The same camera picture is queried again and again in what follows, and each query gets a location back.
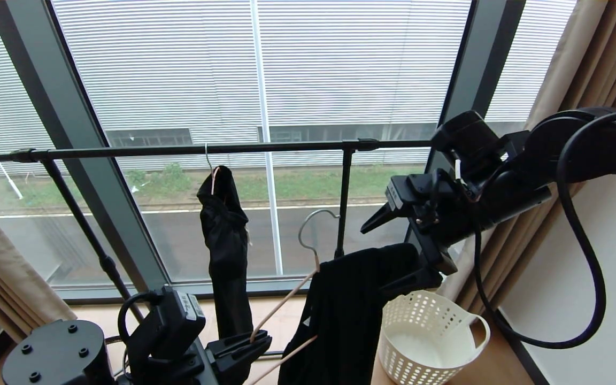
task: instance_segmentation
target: basket handle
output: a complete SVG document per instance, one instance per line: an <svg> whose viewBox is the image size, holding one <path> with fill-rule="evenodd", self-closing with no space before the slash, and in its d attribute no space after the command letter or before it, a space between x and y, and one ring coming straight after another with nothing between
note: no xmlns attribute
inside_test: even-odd
<svg viewBox="0 0 616 385"><path fill-rule="evenodd" d="M472 314L472 317L467 317L465 321L469 321L471 323L475 319L479 319L479 321L481 321L482 324L484 325L484 332L486 333L486 336L484 337L484 341L482 341L482 343L476 347L474 354L472 354L472 357L469 359L469 361L467 361L468 364L476 360L476 358L481 354L481 352L484 351L484 348L486 348L486 345L489 343L489 340L491 339L491 327L489 327L489 324L488 322L486 322L486 319L484 319L484 317L478 316L476 314Z"/></svg>

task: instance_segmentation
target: hanger hook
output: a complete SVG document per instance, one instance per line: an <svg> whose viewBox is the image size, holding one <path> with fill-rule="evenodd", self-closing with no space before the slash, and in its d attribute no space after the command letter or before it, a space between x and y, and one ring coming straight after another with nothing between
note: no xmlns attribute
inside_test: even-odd
<svg viewBox="0 0 616 385"><path fill-rule="evenodd" d="M301 246L305 247L306 249L313 251L313 256L315 257L315 268L317 270L320 270L320 258L318 258L318 251L315 249L315 247L309 246L308 244L303 243L302 236L303 236L303 227L305 227L306 224L308 224L308 222L310 221L310 219L315 217L316 214L320 214L320 212L328 212L330 215L332 215L332 218L339 219L339 215L334 214L331 210L328 210L326 208L321 208L319 210L315 210L311 212L310 214L308 214L308 217L306 217L306 219L301 224L301 227L298 229L298 243L300 243Z"/></svg>
<svg viewBox="0 0 616 385"><path fill-rule="evenodd" d="M203 144L203 149L206 151L206 163L208 163L208 168L211 169L211 174L213 174L213 166L211 165L210 159L208 159L208 143Z"/></svg>

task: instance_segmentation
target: black garment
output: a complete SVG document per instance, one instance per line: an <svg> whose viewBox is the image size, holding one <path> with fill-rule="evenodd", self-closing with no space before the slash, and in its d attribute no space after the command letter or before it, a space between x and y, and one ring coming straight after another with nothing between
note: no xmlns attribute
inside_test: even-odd
<svg viewBox="0 0 616 385"><path fill-rule="evenodd" d="M201 227L211 260L208 273L213 281L218 338L253 331L249 295L247 295L247 250L249 218L239 202L232 171L219 166L215 174L215 192L211 194L212 176L208 176L196 197L203 205Z"/></svg>
<svg viewBox="0 0 616 385"><path fill-rule="evenodd" d="M382 308L393 299L379 288L418 268L418 252L407 243L320 264L284 356L315 334L318 338L281 365L278 384L369 385Z"/></svg>

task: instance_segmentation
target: road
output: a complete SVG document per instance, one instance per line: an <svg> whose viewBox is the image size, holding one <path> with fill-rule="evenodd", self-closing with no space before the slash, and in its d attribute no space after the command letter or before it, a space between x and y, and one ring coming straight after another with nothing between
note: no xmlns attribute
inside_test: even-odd
<svg viewBox="0 0 616 385"><path fill-rule="evenodd" d="M403 241L407 222L397 219L369 234L360 227L377 206L349 207L346 217L344 249L347 253L367 247L381 247ZM339 208L330 208L335 213ZM283 273L303 275L313 269L310 250L298 244L298 229L315 207L282 208L278 211ZM268 209L247 210L252 246L249 247L248 276L276 276L272 226ZM198 212L152 212L144 214L147 229L174 282L208 278L208 249L203 242ZM88 217L100 242L115 255ZM95 253L75 219L69 216L0 217L0 226L22 255L53 285L108 283ZM306 244L317 244L321 260L332 259L337 242L337 220L327 213L315 216L304 229Z"/></svg>

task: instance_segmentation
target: robotic arm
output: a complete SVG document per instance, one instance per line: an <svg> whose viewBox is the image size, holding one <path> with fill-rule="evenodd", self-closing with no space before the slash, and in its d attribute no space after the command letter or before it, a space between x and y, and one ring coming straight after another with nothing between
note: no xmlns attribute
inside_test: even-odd
<svg viewBox="0 0 616 385"><path fill-rule="evenodd" d="M468 111L440 126L432 147L455 164L455 177L442 169L391 177L387 203L361 228L365 234L396 217L409 219L423 268L396 284L411 290L435 287L440 283L439 272L449 275L457 271L448 247L474 234L474 277L479 295L503 332L550 349L573 348L588 341L602 323L604 281L574 212L567 183L616 174L616 112L601 107L558 112L531 132L498 138L476 112ZM589 327L580 336L558 343L523 336L499 320L484 293L479 271L482 230L550 199L551 182L557 182L560 202L596 288L596 308Z"/></svg>

